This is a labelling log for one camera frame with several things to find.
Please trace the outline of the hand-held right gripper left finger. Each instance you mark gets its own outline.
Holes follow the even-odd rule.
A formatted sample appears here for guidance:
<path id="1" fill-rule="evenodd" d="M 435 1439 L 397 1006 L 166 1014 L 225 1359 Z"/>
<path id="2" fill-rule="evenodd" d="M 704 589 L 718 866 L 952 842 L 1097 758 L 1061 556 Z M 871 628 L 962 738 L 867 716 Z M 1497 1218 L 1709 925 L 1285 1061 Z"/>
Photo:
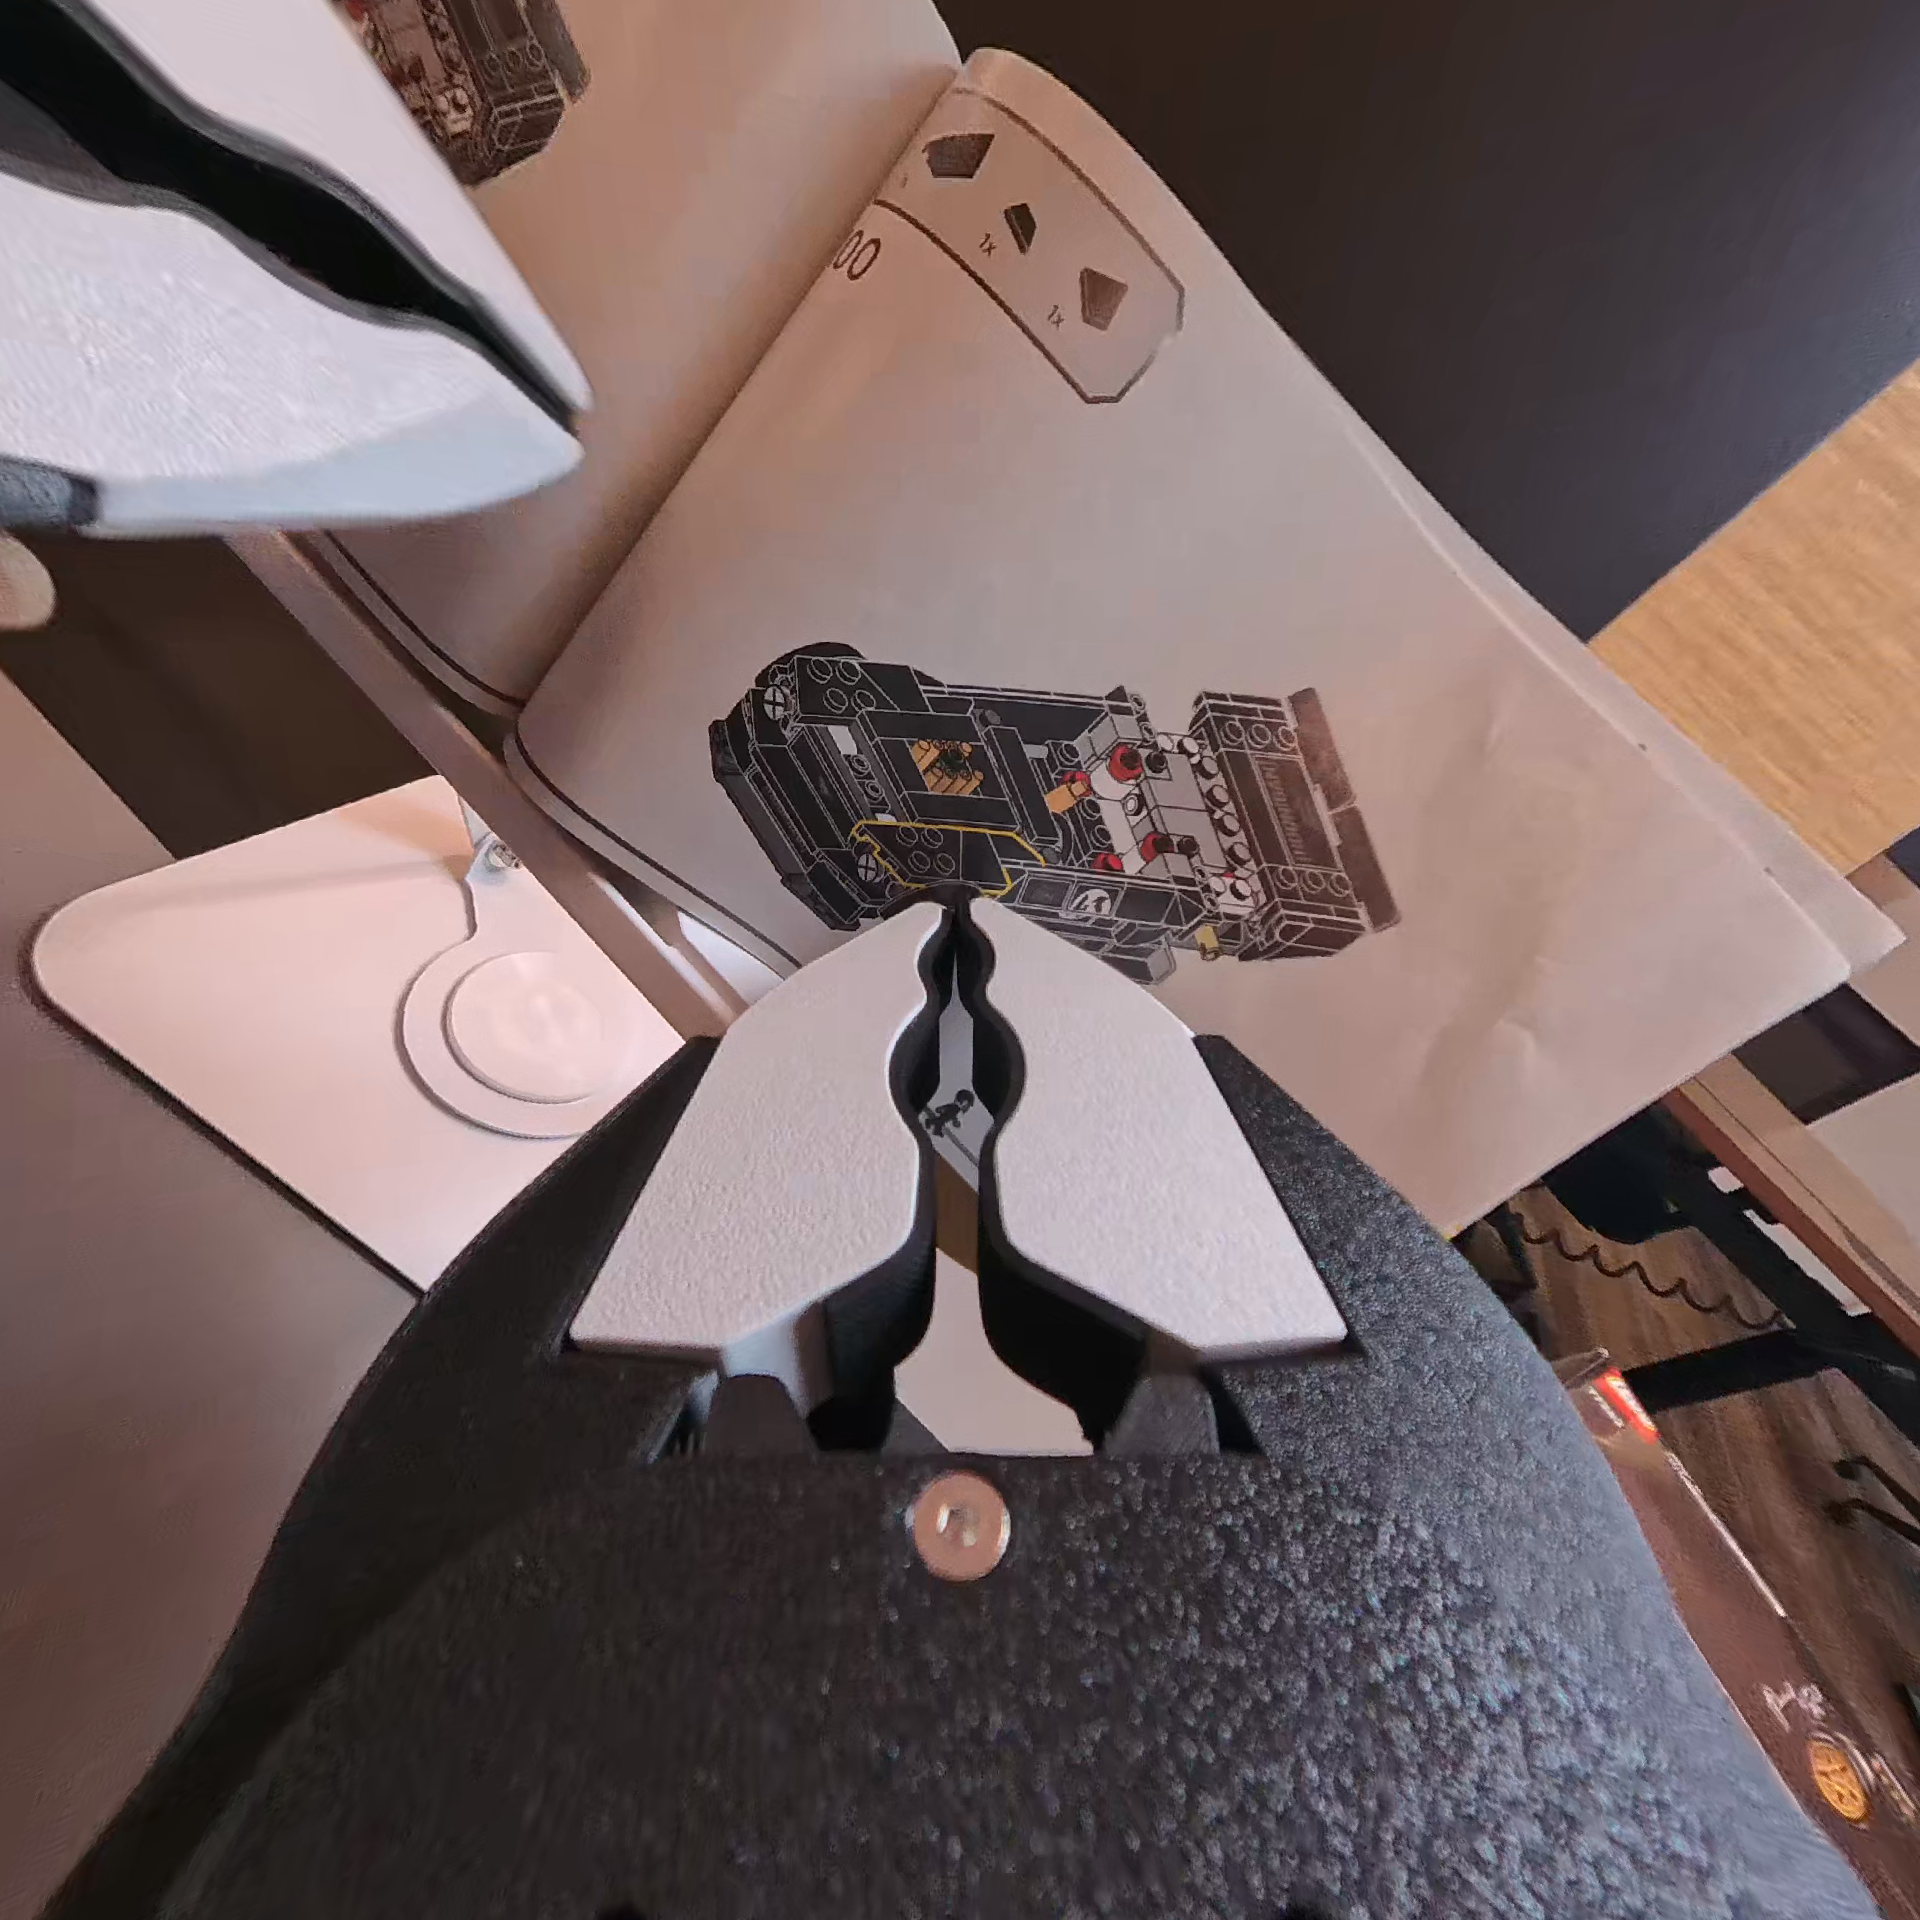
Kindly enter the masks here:
<path id="1" fill-rule="evenodd" d="M 781 1380 L 807 1419 L 890 1419 L 934 1307 L 944 902 L 913 902 L 720 1037 L 569 1323 L 574 1346 Z"/>

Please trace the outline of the black panel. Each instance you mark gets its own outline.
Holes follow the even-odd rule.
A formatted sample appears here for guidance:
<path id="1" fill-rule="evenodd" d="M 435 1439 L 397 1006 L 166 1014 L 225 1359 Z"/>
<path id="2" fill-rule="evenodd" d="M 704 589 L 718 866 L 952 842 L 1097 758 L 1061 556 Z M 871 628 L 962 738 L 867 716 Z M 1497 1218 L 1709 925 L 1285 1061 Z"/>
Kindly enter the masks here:
<path id="1" fill-rule="evenodd" d="M 1917 2 L 944 2 L 1594 640 L 1910 370 Z"/>

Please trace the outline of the lego set box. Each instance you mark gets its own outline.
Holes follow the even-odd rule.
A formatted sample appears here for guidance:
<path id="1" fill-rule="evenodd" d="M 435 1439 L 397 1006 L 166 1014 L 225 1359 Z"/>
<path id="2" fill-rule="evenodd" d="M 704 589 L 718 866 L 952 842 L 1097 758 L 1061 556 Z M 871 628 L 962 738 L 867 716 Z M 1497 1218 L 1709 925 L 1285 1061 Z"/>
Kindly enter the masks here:
<path id="1" fill-rule="evenodd" d="M 1784 1786 L 1883 1915 L 1918 1915 L 1917 1790 L 1826 1686 L 1776 1591 L 1670 1452 L 1608 1351 L 1552 1365 L 1662 1566 L 1696 1648 Z"/>

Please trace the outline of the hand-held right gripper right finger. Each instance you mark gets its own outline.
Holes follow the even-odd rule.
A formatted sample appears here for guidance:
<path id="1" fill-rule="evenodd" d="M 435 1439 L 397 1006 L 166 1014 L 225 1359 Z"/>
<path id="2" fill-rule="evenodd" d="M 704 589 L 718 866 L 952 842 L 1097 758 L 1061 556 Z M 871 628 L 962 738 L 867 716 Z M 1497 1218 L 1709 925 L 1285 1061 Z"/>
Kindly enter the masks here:
<path id="1" fill-rule="evenodd" d="M 1346 1319 L 1194 1031 L 1010 908 L 960 912 L 993 1351 L 1097 1452 L 1216 1446 L 1216 1380 L 1338 1354 Z"/>

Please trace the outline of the white monitor stand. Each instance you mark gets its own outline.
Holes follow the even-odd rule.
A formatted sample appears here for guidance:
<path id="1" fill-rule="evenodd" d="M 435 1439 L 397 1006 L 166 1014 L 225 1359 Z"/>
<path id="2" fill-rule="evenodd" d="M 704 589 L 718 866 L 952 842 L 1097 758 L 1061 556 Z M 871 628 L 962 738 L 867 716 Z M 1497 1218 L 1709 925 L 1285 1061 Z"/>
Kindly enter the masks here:
<path id="1" fill-rule="evenodd" d="M 415 1290 L 682 1045 L 435 771 L 107 882 L 32 970 Z"/>

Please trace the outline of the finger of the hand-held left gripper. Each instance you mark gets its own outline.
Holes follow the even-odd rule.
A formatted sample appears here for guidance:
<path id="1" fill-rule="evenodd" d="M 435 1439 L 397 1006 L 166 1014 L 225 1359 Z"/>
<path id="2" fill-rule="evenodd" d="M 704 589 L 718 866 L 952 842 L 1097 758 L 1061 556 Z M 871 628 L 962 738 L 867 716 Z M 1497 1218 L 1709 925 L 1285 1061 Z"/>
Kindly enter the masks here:
<path id="1" fill-rule="evenodd" d="M 330 4 L 2 4 L 5 172 L 183 212 L 304 296 L 477 352 L 579 432 L 571 349 Z"/>
<path id="2" fill-rule="evenodd" d="M 477 349 L 310 296 L 193 212 L 5 176 L 2 242 L 5 523 L 421 520 L 583 459 Z"/>

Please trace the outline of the wooden table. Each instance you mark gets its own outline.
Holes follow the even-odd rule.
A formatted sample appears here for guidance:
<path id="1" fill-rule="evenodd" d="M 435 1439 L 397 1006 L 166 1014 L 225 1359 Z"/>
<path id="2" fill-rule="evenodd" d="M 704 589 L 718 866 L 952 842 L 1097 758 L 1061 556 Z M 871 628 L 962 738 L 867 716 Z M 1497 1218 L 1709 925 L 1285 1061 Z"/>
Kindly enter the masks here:
<path id="1" fill-rule="evenodd" d="M 1918 828 L 1918 367 L 1594 651 L 1834 866 Z"/>

